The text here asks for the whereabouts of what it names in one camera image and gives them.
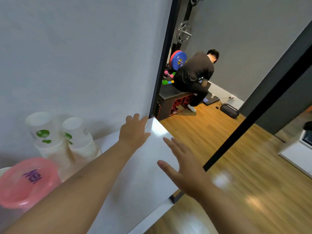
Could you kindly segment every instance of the white sock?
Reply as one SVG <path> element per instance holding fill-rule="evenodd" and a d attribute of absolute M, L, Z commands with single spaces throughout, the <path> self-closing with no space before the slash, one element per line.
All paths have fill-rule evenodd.
<path fill-rule="evenodd" d="M 192 107 L 191 105 L 188 104 L 188 108 L 192 111 L 192 112 L 196 112 L 196 109 L 194 107 Z"/>

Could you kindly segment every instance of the red weight plate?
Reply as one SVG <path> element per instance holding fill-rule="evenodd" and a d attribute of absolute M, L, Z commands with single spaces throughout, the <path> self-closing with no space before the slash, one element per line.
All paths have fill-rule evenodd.
<path fill-rule="evenodd" d="M 176 55 L 178 52 L 181 52 L 181 51 L 180 51 L 180 50 L 177 50 L 177 51 L 175 51 L 175 52 L 171 55 L 170 60 L 169 60 L 169 66 L 171 66 L 171 61 L 172 61 L 172 59 L 174 58 L 174 55 Z"/>

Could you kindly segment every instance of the black t-shirt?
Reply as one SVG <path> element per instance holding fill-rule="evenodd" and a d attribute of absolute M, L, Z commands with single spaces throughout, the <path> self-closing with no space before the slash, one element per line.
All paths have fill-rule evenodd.
<path fill-rule="evenodd" d="M 210 58 L 203 51 L 199 51 L 178 69 L 175 78 L 183 80 L 185 84 L 193 84 L 202 77 L 209 80 L 213 72 L 214 66 Z"/>

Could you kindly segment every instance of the pink dumbbell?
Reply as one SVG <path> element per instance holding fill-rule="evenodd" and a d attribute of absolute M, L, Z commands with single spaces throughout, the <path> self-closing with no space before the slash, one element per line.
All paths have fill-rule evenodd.
<path fill-rule="evenodd" d="M 173 75 L 173 74 L 169 74 L 167 70 L 165 70 L 165 72 L 164 72 L 164 73 L 165 73 L 165 75 L 166 75 L 166 76 L 170 76 L 171 78 L 173 78 L 173 77 L 174 77 L 174 75 Z"/>

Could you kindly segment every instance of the pink plastic basin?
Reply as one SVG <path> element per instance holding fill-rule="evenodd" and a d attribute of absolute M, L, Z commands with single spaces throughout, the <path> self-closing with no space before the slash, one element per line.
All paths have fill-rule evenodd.
<path fill-rule="evenodd" d="M 22 161 L 0 177 L 0 205 L 28 210 L 61 183 L 52 161 L 43 157 Z"/>

